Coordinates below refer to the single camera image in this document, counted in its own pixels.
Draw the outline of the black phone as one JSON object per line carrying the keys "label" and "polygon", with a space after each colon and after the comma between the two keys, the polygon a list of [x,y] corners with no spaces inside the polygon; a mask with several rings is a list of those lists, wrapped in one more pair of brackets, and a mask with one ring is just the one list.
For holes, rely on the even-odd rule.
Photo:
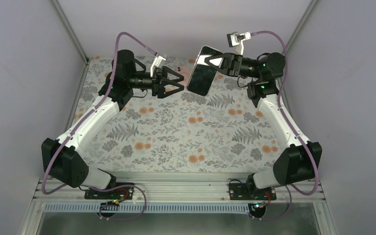
{"label": "black phone", "polygon": [[189,92],[206,96],[209,93],[217,70],[205,63],[210,56],[219,56],[222,52],[209,46],[203,46],[197,55],[193,71],[187,84]]}

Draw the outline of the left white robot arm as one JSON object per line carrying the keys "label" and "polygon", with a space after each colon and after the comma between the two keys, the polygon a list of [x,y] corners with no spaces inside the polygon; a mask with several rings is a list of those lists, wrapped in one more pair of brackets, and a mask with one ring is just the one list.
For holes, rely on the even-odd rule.
{"label": "left white robot arm", "polygon": [[41,190],[44,194],[50,194],[45,184],[51,176],[61,181],[63,187],[89,187],[104,198],[115,195],[115,177],[107,171],[90,168],[81,155],[100,129],[135,97],[134,89],[150,90],[152,96],[159,99],[184,90],[181,84],[184,76],[162,66],[164,60],[157,55],[148,70],[132,51],[123,49],[115,53],[112,72],[90,108],[65,133],[54,140],[47,138],[42,143],[45,174]]}

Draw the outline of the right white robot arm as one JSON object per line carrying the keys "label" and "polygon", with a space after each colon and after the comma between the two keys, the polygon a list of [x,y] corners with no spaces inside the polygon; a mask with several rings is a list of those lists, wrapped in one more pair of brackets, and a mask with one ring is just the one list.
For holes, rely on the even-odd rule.
{"label": "right white robot arm", "polygon": [[246,194],[258,199],[266,188],[293,186],[304,180],[315,180],[309,195],[319,185],[318,165],[322,147],[312,142],[297,126],[287,111],[276,79],[286,71],[286,59],[277,52],[266,53],[261,59],[250,59],[234,53],[206,56],[204,62],[219,73],[232,77],[256,78],[247,84],[247,96],[258,111],[268,119],[284,150],[270,169],[248,176]]}

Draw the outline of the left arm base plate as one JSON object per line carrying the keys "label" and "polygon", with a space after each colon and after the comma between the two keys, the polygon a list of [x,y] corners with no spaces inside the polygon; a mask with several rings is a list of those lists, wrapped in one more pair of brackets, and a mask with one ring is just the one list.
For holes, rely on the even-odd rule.
{"label": "left arm base plate", "polygon": [[134,183],[114,182],[108,186],[106,192],[87,189],[84,198],[87,200],[131,200],[133,197]]}

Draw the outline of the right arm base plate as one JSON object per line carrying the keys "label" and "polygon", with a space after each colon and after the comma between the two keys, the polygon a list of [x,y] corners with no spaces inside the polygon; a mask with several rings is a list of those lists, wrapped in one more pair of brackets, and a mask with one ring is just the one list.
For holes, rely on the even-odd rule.
{"label": "right arm base plate", "polygon": [[230,200],[276,200],[274,188],[256,188],[252,183],[243,183],[238,179],[232,179],[228,183]]}

